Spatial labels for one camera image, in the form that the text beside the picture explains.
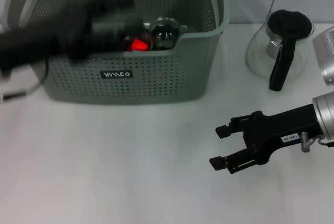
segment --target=black coffee pot handle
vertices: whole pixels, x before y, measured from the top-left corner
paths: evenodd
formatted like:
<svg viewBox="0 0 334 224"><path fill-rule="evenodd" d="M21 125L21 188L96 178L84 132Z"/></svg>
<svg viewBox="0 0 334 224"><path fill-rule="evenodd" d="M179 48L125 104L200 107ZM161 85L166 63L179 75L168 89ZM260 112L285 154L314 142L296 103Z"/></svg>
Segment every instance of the black coffee pot handle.
<svg viewBox="0 0 334 224"><path fill-rule="evenodd" d="M293 61L294 51L296 48L295 37L287 34L282 40L280 51L270 75L269 89L272 91L281 91L287 78L290 66Z"/></svg>

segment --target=red object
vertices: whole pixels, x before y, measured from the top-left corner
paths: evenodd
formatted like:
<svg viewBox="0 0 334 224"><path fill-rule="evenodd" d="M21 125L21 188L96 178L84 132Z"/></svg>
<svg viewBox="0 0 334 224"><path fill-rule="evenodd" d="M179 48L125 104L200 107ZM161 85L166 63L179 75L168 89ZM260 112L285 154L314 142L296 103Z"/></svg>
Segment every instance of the red object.
<svg viewBox="0 0 334 224"><path fill-rule="evenodd" d="M132 43L132 45L129 47L128 51L148 51L148 45L146 45L144 42L135 39L135 41Z"/></svg>

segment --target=silver metal cylinder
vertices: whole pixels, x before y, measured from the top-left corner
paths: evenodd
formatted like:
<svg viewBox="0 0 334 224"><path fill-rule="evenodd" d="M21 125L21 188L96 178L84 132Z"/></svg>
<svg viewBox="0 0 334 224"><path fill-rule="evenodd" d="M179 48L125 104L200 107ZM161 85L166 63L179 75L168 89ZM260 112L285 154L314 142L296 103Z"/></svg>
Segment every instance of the silver metal cylinder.
<svg viewBox="0 0 334 224"><path fill-rule="evenodd" d="M326 139L334 139L334 92L313 99L319 125Z"/></svg>
<svg viewBox="0 0 334 224"><path fill-rule="evenodd" d="M308 133L302 132L300 134L301 137L301 143L302 143L302 152L309 152L309 140L308 140Z"/></svg>

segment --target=gray plastic basket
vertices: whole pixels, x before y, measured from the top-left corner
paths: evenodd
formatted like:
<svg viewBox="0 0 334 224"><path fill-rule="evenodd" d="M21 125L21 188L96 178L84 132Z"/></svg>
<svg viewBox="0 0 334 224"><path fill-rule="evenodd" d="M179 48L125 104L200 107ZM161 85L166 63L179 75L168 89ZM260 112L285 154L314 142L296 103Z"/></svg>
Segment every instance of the gray plastic basket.
<svg viewBox="0 0 334 224"><path fill-rule="evenodd" d="M35 23L77 1L84 0L30 0L26 9L27 0L7 0L2 24L10 30ZM198 33L183 34L168 51L96 54L79 65L72 65L66 56L54 58L44 85L51 98L141 104L192 100L204 94L220 35L229 22L228 0L135 0L135 9L147 23L171 17ZM41 78L44 65L32 68ZM133 77L102 79L100 71L106 70L132 70Z"/></svg>

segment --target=basket label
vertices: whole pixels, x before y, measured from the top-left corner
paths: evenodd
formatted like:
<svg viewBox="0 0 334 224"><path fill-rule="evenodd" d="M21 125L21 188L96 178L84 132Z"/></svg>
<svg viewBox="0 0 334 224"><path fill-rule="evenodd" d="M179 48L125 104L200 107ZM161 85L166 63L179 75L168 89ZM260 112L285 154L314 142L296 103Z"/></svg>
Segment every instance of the basket label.
<svg viewBox="0 0 334 224"><path fill-rule="evenodd" d="M114 71L100 71L102 79L125 79L133 78L132 70L114 70Z"/></svg>

